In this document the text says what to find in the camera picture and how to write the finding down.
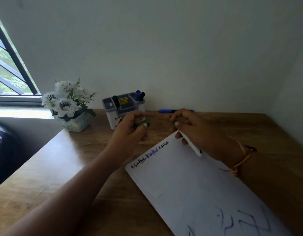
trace white flower pot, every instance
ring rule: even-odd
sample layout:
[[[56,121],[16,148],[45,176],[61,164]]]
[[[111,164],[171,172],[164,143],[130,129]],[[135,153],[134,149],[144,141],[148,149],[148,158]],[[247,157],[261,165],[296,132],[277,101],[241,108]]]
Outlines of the white flower pot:
[[[61,119],[62,126],[68,131],[82,131],[88,125],[88,113],[83,112],[77,118],[71,119],[66,122],[64,119]]]

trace white sheet of paper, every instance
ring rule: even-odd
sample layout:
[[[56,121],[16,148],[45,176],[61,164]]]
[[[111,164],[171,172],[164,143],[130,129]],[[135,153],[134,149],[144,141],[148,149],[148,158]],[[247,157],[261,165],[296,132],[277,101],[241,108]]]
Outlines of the white sheet of paper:
[[[174,135],[125,169],[175,236],[291,235],[223,163],[198,157]]]

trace flower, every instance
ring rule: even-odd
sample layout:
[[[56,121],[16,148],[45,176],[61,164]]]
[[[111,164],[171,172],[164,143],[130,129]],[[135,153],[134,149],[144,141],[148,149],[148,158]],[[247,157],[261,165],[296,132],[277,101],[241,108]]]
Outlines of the flower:
[[[57,111],[57,116],[63,117],[67,115],[69,118],[72,118],[74,116],[74,113],[78,110],[77,103],[74,102],[71,98],[62,98],[60,99],[56,105],[54,110]]]
[[[89,91],[81,87],[76,87],[74,89],[74,96],[82,102],[90,102],[91,100]]]
[[[50,110],[54,109],[57,102],[57,93],[56,92],[47,92],[41,97],[41,105]]]
[[[55,83],[55,91],[59,94],[62,94],[63,97],[66,97],[70,93],[70,91],[72,91],[75,88],[76,85],[69,81],[61,81]]]

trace desk organizer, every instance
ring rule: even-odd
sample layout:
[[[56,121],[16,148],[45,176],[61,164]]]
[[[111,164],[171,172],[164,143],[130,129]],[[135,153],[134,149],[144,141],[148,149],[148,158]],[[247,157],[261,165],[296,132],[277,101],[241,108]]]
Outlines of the desk organizer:
[[[117,127],[118,123],[122,121],[122,117],[124,117],[128,112],[135,110],[145,112],[145,99],[139,102],[136,101],[135,92],[117,95],[117,97],[120,103],[118,108],[114,104],[112,97],[102,99],[102,105],[107,113],[112,130]]]

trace person's left hand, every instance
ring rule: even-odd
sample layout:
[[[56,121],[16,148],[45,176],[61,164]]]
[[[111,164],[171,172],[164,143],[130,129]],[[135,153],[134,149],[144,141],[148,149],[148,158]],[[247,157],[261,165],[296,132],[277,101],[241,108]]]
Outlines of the person's left hand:
[[[105,151],[113,158],[117,167],[133,154],[140,141],[145,141],[148,137],[146,123],[136,129],[134,125],[135,118],[145,116],[146,114],[140,111],[129,112],[114,130]]]

